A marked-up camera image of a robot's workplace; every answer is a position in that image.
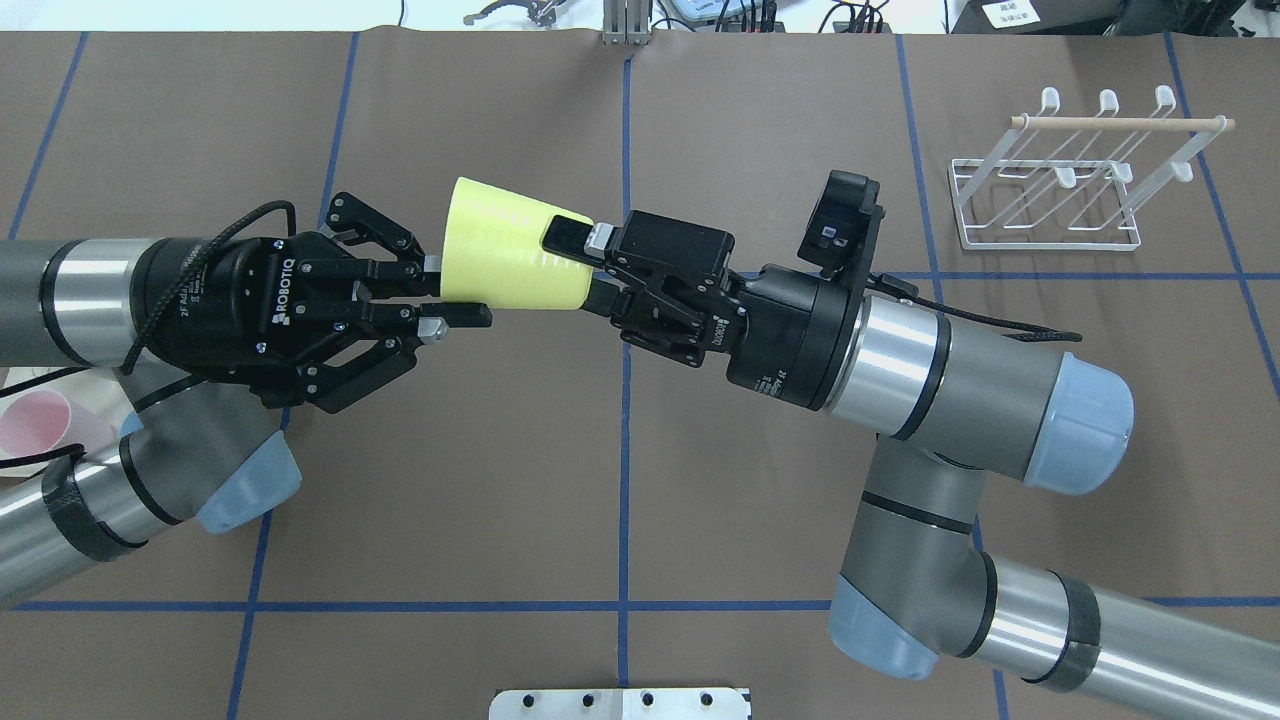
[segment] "white label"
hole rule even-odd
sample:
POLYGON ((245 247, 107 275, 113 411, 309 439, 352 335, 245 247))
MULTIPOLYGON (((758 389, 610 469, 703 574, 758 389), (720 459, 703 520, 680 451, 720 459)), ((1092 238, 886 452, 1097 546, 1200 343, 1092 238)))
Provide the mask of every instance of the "white label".
POLYGON ((987 19, 991 20, 991 27, 995 28, 1029 26, 1039 22, 1039 15, 1036 14, 1036 8, 1032 6, 1030 0, 991 3, 983 5, 982 12, 987 13, 987 19))

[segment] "yellow cup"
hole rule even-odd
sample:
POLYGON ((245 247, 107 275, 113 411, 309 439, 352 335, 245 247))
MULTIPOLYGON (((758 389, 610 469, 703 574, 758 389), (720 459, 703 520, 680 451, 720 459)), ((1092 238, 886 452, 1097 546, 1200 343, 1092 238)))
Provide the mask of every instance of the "yellow cup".
POLYGON ((516 310, 577 310, 591 268, 544 252, 552 218, 590 218, 515 192, 458 178, 444 225, 440 299, 516 310))

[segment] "brown floor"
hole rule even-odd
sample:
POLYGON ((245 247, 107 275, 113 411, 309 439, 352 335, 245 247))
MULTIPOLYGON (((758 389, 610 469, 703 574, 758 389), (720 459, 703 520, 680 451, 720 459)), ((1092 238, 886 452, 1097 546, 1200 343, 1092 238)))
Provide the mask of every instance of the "brown floor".
MULTIPOLYGON (((948 160, 1043 85, 1146 114, 1175 83, 1160 37, 660 32, 631 56, 589 31, 5 33, 0 220, 198 234, 287 197, 310 225, 347 190, 434 252, 465 174, 723 227, 755 270, 800 266, 826 173, 864 173, 888 210, 877 268, 1080 331, 1071 350, 1134 389, 1115 478, 1082 498, 993 479, 986 547, 1280 641, 1280 45, 1172 45, 1196 115, 1240 122, 1206 152, 1230 243, 1193 164, 1134 254, 959 247, 948 160)), ((453 332, 351 410, 294 414, 305 483, 268 528, 182 527, 0 616, 0 715, 484 717, 499 689, 627 682, 746 687, 756 717, 1133 716, 973 662, 909 684, 841 656, 823 610, 873 438, 722 366, 626 352, 586 314, 453 332)))

